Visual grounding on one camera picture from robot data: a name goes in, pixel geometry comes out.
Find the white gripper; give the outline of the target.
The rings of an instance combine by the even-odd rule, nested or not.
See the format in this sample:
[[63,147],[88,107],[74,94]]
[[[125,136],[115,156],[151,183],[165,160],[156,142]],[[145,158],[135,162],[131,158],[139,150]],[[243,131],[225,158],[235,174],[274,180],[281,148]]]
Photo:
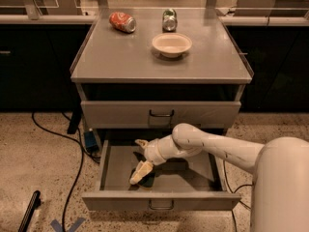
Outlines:
[[160,165],[166,162],[166,159],[159,151],[158,139],[148,142],[144,139],[136,139],[135,143],[144,149],[144,157],[146,161],[140,161],[133,171],[129,183],[136,185],[146,175],[152,172],[154,165]]

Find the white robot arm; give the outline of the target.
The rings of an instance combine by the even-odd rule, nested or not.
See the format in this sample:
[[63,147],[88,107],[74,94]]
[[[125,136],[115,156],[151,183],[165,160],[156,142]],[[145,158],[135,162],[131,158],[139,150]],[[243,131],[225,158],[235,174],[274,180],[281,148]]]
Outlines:
[[145,159],[131,175],[131,184],[168,159],[206,151],[252,175],[250,232],[309,232],[309,142],[279,137],[259,144],[181,123],[168,136],[136,143]]

